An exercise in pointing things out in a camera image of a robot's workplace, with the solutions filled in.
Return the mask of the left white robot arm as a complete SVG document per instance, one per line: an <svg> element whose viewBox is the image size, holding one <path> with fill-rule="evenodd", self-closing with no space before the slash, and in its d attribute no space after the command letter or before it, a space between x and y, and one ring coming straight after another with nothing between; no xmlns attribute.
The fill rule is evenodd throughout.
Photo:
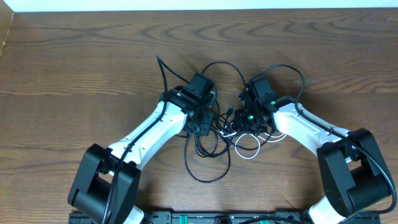
<svg viewBox="0 0 398 224"><path fill-rule="evenodd" d="M136 198L143 168L181 131L207 135L216 97L214 83L201 73L188 85L164 92L152 114L127 136L85 151L68 204L95 223L141 223L144 212L136 207Z"/></svg>

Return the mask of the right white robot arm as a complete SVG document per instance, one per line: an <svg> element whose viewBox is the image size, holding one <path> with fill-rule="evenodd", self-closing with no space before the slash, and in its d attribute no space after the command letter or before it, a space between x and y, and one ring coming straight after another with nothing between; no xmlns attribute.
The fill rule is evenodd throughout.
<svg viewBox="0 0 398 224"><path fill-rule="evenodd" d="M391 196L397 204L394 181L373 134L336 127L307 111L298 98L279 96L266 77L251 80L239 94L244 108L236 112L233 128L260 133L267 129L290 136L314 153L324 197L307 211L309 223L358 222L381 211L367 208Z"/></svg>

